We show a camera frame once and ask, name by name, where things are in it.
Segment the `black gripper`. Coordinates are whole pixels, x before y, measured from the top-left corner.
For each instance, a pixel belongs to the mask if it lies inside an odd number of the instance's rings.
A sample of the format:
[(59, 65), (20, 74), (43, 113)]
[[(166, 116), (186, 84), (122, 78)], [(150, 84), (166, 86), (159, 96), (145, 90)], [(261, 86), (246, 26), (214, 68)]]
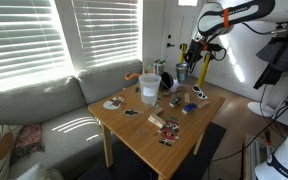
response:
[(195, 41), (192, 40), (191, 44), (184, 54), (184, 60), (187, 64), (196, 63), (198, 60), (201, 59), (201, 51), (203, 49), (205, 42), (204, 41)]

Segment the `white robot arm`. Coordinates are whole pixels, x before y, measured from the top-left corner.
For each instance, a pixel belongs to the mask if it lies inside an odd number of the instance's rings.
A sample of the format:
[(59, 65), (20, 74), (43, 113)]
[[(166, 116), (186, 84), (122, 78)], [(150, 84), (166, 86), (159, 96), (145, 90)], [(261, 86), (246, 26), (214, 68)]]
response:
[(235, 24), (248, 21), (288, 23), (288, 0), (250, 0), (228, 8), (216, 2), (204, 4), (192, 33), (191, 44), (184, 55), (185, 62), (197, 62), (202, 51), (221, 51), (222, 47), (211, 41), (216, 36), (228, 33)]

